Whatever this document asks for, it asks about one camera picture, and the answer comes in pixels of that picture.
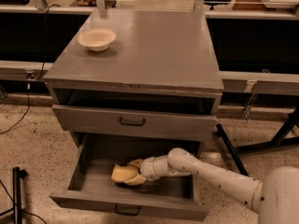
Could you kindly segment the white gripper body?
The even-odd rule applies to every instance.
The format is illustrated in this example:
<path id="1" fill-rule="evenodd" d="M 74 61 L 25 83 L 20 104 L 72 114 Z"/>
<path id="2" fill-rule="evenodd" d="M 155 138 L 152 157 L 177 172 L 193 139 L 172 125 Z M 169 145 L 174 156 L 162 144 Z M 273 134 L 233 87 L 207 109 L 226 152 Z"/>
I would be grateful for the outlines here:
<path id="1" fill-rule="evenodd" d="M 140 173 L 148 181 L 158 180 L 167 176 L 169 171 L 168 158 L 166 155 L 160 157 L 149 157 L 141 162 Z"/>

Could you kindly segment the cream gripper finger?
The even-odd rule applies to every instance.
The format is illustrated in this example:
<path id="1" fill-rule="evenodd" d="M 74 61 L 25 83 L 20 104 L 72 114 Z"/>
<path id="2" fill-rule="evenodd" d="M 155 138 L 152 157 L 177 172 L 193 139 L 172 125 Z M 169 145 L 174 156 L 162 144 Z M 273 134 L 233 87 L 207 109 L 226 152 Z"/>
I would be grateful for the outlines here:
<path id="1" fill-rule="evenodd" d="M 146 181 L 143 175 L 128 175 L 122 179 L 122 182 L 127 186 L 138 186 L 142 185 Z"/>
<path id="2" fill-rule="evenodd" d="M 128 163 L 129 166 L 134 166 L 135 168 L 137 169 L 140 169 L 141 168 L 141 164 L 142 164 L 142 159 L 137 159 L 137 160 L 133 160 L 133 161 L 130 161 Z"/>

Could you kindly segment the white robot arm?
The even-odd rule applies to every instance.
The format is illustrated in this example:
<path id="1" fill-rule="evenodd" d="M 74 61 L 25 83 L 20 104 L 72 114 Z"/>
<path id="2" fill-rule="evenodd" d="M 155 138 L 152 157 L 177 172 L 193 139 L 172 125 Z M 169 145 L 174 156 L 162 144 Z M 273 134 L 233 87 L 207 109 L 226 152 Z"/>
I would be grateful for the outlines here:
<path id="1" fill-rule="evenodd" d="M 182 148 L 122 167 L 126 184 L 164 176 L 198 175 L 258 215 L 258 224 L 299 224 L 299 169 L 282 166 L 264 180 L 203 162 Z"/>

